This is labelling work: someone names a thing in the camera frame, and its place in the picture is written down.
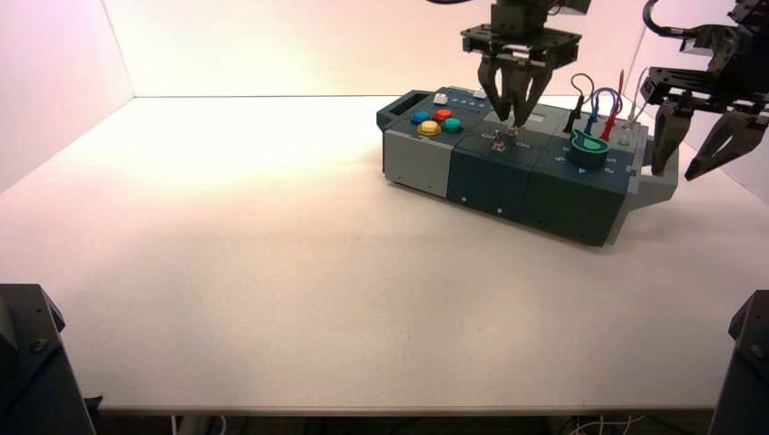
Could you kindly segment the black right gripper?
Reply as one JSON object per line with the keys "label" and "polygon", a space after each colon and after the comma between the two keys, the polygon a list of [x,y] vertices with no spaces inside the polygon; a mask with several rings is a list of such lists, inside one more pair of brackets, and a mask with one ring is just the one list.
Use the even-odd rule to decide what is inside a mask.
{"label": "black right gripper", "polygon": [[768,128],[768,118],[757,115],[768,111],[768,80],[751,73],[652,67],[640,92],[645,102],[660,105],[651,160],[654,176],[664,174],[667,162],[689,131],[694,111],[726,113],[691,160],[686,180],[699,178],[753,151]]}

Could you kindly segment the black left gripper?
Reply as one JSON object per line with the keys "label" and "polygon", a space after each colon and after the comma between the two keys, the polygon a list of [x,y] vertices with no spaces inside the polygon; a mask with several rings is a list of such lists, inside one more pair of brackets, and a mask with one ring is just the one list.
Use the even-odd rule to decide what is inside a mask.
{"label": "black left gripper", "polygon": [[577,60],[582,38],[581,34],[547,27],[511,38],[496,34],[489,24],[462,30],[461,36],[465,52],[482,55],[478,81],[498,118],[508,120],[512,108],[516,127],[522,127],[530,117],[551,80],[552,70]]}

